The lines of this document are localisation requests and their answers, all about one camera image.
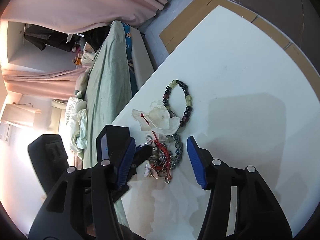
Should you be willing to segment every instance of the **white blanket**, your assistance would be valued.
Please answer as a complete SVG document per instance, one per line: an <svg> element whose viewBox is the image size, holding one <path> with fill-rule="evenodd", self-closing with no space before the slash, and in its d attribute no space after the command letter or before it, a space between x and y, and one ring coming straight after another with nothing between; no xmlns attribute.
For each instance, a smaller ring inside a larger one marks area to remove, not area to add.
<svg viewBox="0 0 320 240"><path fill-rule="evenodd" d="M66 126L70 139L70 149L78 156L83 155L87 147L87 102L70 97L66 109Z"/></svg>

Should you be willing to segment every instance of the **blue gripper pad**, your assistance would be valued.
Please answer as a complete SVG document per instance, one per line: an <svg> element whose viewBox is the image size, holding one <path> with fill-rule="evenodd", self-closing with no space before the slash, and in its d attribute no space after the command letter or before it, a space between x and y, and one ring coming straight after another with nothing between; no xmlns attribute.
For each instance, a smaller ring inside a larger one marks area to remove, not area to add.
<svg viewBox="0 0 320 240"><path fill-rule="evenodd" d="M187 152L191 161L193 173L196 176L197 183L202 187L202 189L205 189L208 184L205 178L205 168L199 157L200 149L193 136L190 136L187 140Z"/></svg>
<svg viewBox="0 0 320 240"><path fill-rule="evenodd" d="M136 152L136 141L131 137L131 141L124 153L121 163L118 168L116 186L120 189L124 184L126 184L129 169L132 164L134 154Z"/></svg>

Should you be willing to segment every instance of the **brown bead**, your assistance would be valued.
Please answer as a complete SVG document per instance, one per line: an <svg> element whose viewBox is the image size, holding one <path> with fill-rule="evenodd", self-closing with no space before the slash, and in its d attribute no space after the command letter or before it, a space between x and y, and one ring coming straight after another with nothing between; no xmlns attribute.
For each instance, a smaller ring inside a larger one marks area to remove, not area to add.
<svg viewBox="0 0 320 240"><path fill-rule="evenodd" d="M188 122L188 121L189 121L189 119L190 119L190 118L189 118L189 117L187 117L187 116L182 117L182 121L183 121L183 122Z"/></svg>

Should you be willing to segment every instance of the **cardboard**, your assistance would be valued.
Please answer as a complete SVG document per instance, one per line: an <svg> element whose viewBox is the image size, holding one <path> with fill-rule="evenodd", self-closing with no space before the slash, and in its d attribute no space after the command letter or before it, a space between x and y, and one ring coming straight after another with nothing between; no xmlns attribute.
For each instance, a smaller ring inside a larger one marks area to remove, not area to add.
<svg viewBox="0 0 320 240"><path fill-rule="evenodd" d="M218 5L252 22L257 14L229 0L193 0L159 35L171 53L184 38Z"/></svg>
<svg viewBox="0 0 320 240"><path fill-rule="evenodd" d="M298 49L298 47L295 44L291 44L284 51L298 65L302 73L305 75L305 77L309 81L314 92L316 93L316 96L320 100L320 77L318 72L313 67L313 65L311 65L308 59L302 54L300 49Z"/></svg>
<svg viewBox="0 0 320 240"><path fill-rule="evenodd" d="M281 48L284 49L285 46L289 44L290 41L264 19L257 17L252 23L262 30L266 35L272 38Z"/></svg>
<svg viewBox="0 0 320 240"><path fill-rule="evenodd" d="M193 0L175 19L160 33L163 44L166 46L172 40L173 34L187 22L195 12L212 0Z"/></svg>

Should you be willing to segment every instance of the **cable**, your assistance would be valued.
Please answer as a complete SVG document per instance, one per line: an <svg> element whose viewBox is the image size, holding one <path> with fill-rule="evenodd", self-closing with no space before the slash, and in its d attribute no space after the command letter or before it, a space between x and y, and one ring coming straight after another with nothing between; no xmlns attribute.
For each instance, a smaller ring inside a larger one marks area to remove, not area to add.
<svg viewBox="0 0 320 240"><path fill-rule="evenodd" d="M32 105L32 107L33 107L33 104L32 104L32 103L28 103L28 104L16 104L16 105L18 105L18 106Z"/></svg>

